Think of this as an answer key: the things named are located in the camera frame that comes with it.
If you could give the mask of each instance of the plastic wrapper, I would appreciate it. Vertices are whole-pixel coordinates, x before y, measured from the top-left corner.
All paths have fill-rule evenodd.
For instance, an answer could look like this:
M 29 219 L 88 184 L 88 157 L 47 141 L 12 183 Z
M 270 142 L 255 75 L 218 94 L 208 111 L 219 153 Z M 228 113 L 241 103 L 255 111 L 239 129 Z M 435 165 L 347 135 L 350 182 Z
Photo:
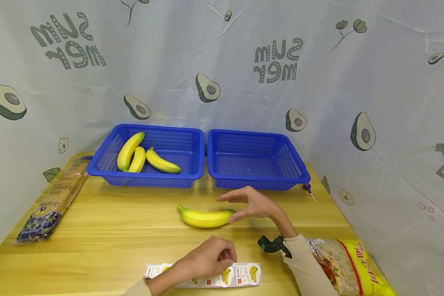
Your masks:
M 341 296 L 395 296 L 370 269 L 368 253 L 358 240 L 306 239 L 312 255 Z
M 17 244 L 44 241 L 57 225 L 76 197 L 87 177 L 86 168 L 92 156 L 76 158 L 32 212 L 16 238 Z
M 145 277 L 154 278 L 170 268 L 172 264 L 149 264 Z M 261 284 L 261 268 L 258 263 L 235 263 L 226 268 L 221 275 L 212 278 L 192 278 L 178 288 L 230 288 L 259 286 Z

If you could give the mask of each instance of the banana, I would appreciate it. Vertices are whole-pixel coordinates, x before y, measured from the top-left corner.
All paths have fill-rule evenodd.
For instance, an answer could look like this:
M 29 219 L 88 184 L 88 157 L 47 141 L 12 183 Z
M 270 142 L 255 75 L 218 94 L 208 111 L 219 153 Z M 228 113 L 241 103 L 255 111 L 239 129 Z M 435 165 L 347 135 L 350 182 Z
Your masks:
M 224 269 L 224 271 L 222 272 L 222 281 L 228 286 L 229 285 L 229 274 L 230 274 L 230 269 Z
M 219 212 L 200 212 L 184 208 L 178 205 L 178 211 L 181 213 L 182 220 L 193 227 L 198 228 L 216 228 L 229 222 L 234 210 L 224 210 Z
M 144 137 L 145 133 L 136 133 L 123 145 L 117 157 L 117 167 L 120 171 L 128 171 L 132 155 Z
M 143 147 L 136 147 L 134 159 L 132 160 L 132 164 L 128 171 L 131 173 L 139 173 L 143 169 L 143 165 L 145 164 L 146 152 Z
M 258 271 L 258 267 L 256 267 L 256 266 L 250 267 L 250 277 L 252 278 L 252 280 L 255 283 L 257 283 L 257 271 Z
M 163 171 L 165 173 L 179 174 L 181 172 L 180 167 L 178 167 L 174 163 L 162 159 L 159 155 L 157 155 L 154 147 L 148 149 L 148 151 L 146 152 L 146 159 L 154 168 L 159 169 L 160 171 Z

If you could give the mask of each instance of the white backdrop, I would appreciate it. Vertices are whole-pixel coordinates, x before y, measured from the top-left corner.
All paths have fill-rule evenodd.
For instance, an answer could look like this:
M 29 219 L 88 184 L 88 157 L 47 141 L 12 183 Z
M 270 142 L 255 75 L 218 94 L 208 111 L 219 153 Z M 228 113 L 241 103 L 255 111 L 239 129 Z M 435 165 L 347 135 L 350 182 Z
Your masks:
M 444 296 L 444 0 L 123 2 L 0 0 L 0 243 L 120 123 L 282 133 L 399 295 Z

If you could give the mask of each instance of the empty blue basket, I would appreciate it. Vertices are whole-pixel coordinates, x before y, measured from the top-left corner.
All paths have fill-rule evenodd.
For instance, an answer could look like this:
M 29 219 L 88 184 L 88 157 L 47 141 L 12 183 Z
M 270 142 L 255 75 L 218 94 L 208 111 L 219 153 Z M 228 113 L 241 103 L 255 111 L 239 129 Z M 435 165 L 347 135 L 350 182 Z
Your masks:
M 141 173 L 122 172 L 117 156 L 126 141 L 144 132 L 140 146 L 155 147 L 156 153 L 181 168 L 179 174 L 168 174 L 145 162 Z M 103 177 L 110 185 L 189 188 L 204 172 L 204 134 L 201 130 L 152 125 L 117 125 L 107 136 L 87 167 L 91 176 Z
M 282 134 L 213 129 L 207 163 L 215 186 L 289 190 L 310 175 L 291 141 Z

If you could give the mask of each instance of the table surface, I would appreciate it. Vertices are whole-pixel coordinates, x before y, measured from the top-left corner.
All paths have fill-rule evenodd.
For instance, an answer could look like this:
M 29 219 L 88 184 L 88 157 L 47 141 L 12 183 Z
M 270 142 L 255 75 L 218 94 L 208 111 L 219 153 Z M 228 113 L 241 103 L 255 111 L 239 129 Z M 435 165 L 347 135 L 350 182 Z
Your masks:
M 284 208 L 306 237 L 356 239 L 319 178 L 307 168 L 317 203 L 301 185 L 263 193 Z M 234 241 L 239 262 L 260 263 L 262 286 L 172 289 L 166 295 L 300 295 L 281 254 L 264 253 L 257 245 L 260 236 L 274 239 L 279 235 L 271 220 L 249 218 L 221 228 L 198 229 L 180 219 L 179 203 L 204 211 L 243 209 L 243 204 L 215 201 L 227 191 L 214 186 L 207 168 L 187 189 L 115 187 L 89 176 L 47 242 L 12 244 L 37 206 L 34 203 L 1 244 L 0 296 L 120 295 L 144 275 L 146 264 L 173 263 L 212 235 Z M 369 263 L 383 278 L 374 262 Z

